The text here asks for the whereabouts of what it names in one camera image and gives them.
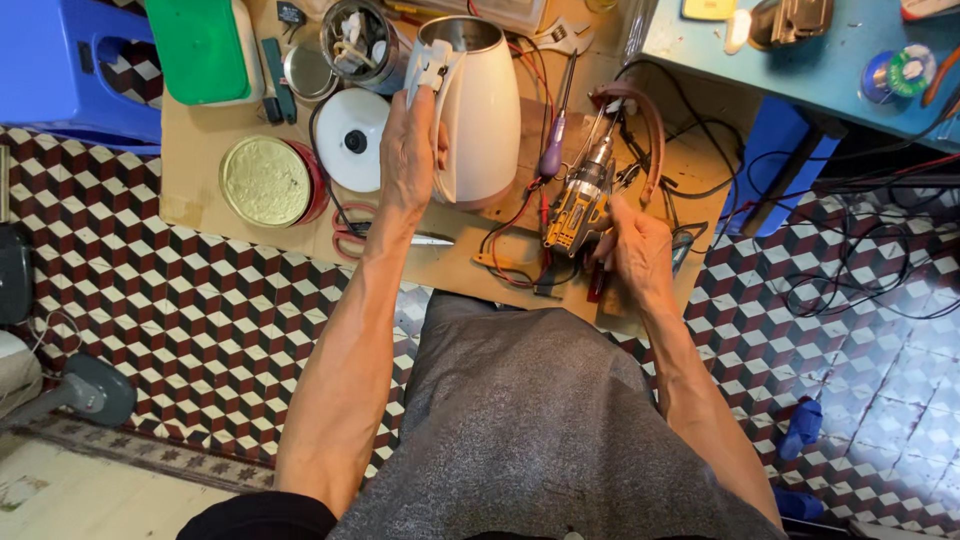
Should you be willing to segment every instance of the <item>white electric kettle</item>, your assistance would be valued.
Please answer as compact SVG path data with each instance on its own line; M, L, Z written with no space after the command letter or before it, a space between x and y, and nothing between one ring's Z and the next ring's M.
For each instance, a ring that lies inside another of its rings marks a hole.
M441 121L450 142L444 170L434 163L434 198L458 209L495 203L514 181L520 150L520 96L503 30L470 16L424 24L403 85L408 109L420 85L437 92L434 155Z

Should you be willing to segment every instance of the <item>gold tin lid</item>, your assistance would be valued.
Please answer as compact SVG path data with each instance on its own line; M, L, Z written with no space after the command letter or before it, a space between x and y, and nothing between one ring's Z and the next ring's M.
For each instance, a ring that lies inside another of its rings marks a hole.
M220 160L220 192L241 219L258 227L293 225L310 204L310 174L282 140L250 135Z

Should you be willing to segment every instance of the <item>red-handled screwdriver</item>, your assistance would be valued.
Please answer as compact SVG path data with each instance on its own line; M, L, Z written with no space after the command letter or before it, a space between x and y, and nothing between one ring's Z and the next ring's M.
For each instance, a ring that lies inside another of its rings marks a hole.
M560 107L560 112L553 119L553 126L550 127L550 137L547 138L546 150L540 156L540 176L544 181L557 176L560 172L560 165L563 161L561 150L564 145L564 128L566 127L566 100L570 97L570 86L573 84L573 68L577 66L577 50L573 51L570 58L570 71L566 75L566 89L564 91L564 104Z

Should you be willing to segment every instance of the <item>person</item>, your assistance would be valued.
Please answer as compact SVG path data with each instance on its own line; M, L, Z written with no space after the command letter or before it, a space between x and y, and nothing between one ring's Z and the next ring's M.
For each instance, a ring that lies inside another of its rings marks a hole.
M393 100L364 254L297 383L274 491L194 517L180 539L785 538L754 447L672 296L667 226L611 200L597 246L655 355L636 361L561 308L498 311L435 291L400 444L358 494L393 371L400 273L430 200L434 95Z

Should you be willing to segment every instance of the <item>kettle handle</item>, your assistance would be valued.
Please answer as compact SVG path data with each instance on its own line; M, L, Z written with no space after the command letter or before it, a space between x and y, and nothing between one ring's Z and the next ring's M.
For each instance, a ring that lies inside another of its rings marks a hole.
M437 142L440 129L440 116L444 109L444 101L450 89L450 83L460 73L461 62L466 53L456 53L453 45L442 39L434 39L430 45L423 47L423 52L417 55L414 76L407 89L407 110L413 107L414 98L420 86L430 86L436 92L436 108L434 109L433 126L430 129L430 138L433 141L433 187L434 193L443 202L457 202L456 167L453 170L441 171L437 163ZM450 148L450 163L455 163L453 148Z

